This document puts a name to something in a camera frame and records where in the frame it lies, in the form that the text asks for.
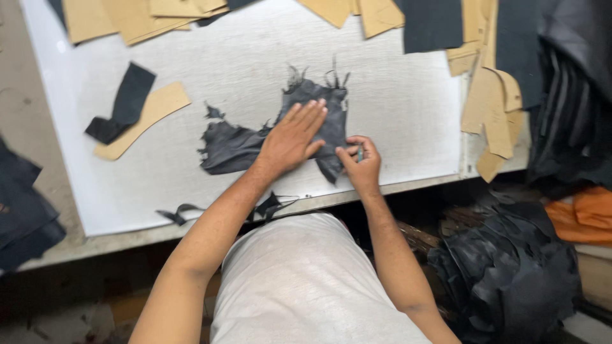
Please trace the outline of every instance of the orange cloth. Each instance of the orange cloth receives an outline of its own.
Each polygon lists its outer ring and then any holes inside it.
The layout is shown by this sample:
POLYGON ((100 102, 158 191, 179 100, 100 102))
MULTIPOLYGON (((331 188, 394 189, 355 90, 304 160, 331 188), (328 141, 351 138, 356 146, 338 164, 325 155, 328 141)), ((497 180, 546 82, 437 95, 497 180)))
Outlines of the orange cloth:
POLYGON ((612 246, 612 192, 596 187, 574 196, 574 204, 546 205, 554 230, 565 241, 612 246))

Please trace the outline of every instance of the hand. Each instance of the hand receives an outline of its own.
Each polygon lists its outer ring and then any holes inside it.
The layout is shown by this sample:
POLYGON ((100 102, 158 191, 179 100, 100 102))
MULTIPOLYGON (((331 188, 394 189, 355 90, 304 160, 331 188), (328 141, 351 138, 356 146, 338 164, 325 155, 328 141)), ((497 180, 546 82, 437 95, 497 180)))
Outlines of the hand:
POLYGON ((325 99, 311 100, 305 106, 296 103, 270 131, 253 163, 264 168, 270 177, 293 170, 310 158, 325 141, 311 142, 327 116, 325 99))
POLYGON ((365 196, 380 195, 378 185, 378 174, 381 169, 381 157, 376 151, 376 147, 369 137, 351 136, 346 139, 349 144, 357 144, 349 148, 336 148, 336 155, 345 166, 348 177, 363 199, 365 196), (357 162, 357 152, 359 144, 363 150, 363 160, 357 162))

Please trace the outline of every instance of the black cloth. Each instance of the black cloth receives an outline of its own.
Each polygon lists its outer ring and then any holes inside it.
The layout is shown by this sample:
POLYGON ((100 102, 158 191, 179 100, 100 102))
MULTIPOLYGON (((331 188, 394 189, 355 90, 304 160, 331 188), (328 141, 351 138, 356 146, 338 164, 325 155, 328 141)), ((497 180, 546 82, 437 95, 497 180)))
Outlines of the black cloth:
POLYGON ((59 21, 62 22, 62 25, 66 31, 66 19, 64 18, 64 6, 62 5, 62 0, 47 0, 55 14, 58 16, 59 21))
POLYGON ((256 0, 228 0, 228 7, 230 10, 237 9, 238 7, 246 6, 256 0))
POLYGON ((496 66, 517 80, 525 109, 540 105, 542 99, 538 11, 535 0, 499 2, 496 66))
POLYGON ((155 74, 130 62, 119 85, 111 119, 94 117, 85 132, 101 143, 113 142, 139 120, 154 81, 155 74))
POLYGON ((40 170, 8 150, 0 138, 0 269, 3 272, 40 257, 65 236, 56 221, 59 214, 32 188, 40 170))
MULTIPOLYGON (((346 110, 342 104, 346 94, 346 88, 339 85, 337 78, 335 85, 330 84, 325 87, 295 77, 289 89, 283 94, 283 106, 275 122, 276 125, 295 103, 305 104, 309 100, 325 98, 327 117, 313 140, 324 139, 326 143, 312 158, 316 159, 319 169, 331 183, 335 183, 343 168, 335 154, 335 148, 346 147, 346 110)), ((212 109, 209 109, 208 117, 220 116, 219 110, 212 109)), ((199 150, 203 155, 202 168, 210 174, 246 170, 257 158, 270 129, 264 125, 261 130, 256 131, 233 126, 225 120, 210 123, 202 137, 206 148, 199 150)))
POLYGON ((222 16, 228 14, 229 12, 225 12, 225 13, 220 13, 220 14, 215 14, 214 16, 210 17, 210 18, 202 18, 200 20, 196 20, 196 24, 198 24, 199 27, 203 27, 203 26, 209 26, 210 24, 214 23, 215 21, 217 21, 219 18, 221 18, 222 16))
POLYGON ((404 53, 463 45, 461 0, 395 0, 404 13, 404 53))
POLYGON ((568 56, 612 103, 612 1, 540 0, 540 36, 568 56))
POLYGON ((546 93, 531 111, 528 182, 553 199, 589 183, 612 190, 612 105, 572 58, 546 41, 542 64, 546 93))
POLYGON ((540 203, 501 205, 484 226, 430 250, 464 343, 538 343, 573 314, 577 259, 540 203))

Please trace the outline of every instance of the gray t-shirt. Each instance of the gray t-shirt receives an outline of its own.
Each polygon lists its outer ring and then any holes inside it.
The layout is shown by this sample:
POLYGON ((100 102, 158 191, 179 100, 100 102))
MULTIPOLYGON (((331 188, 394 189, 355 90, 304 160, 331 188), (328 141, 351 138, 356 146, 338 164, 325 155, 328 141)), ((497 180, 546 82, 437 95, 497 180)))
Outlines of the gray t-shirt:
POLYGON ((329 214, 251 231, 222 269, 212 343, 430 343, 329 214))

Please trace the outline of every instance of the person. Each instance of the person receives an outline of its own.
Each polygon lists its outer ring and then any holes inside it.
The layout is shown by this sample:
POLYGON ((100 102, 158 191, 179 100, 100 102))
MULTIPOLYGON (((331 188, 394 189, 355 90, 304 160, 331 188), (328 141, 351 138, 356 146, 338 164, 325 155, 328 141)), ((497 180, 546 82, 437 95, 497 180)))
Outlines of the person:
POLYGON ((336 154, 367 213, 376 272, 329 214, 285 217, 234 243, 271 183, 325 143, 311 142, 325 104, 295 104, 195 222, 159 273, 130 344, 199 343, 204 293, 221 263, 212 343, 459 343, 381 195, 381 158, 367 137, 347 138, 353 146, 336 154))

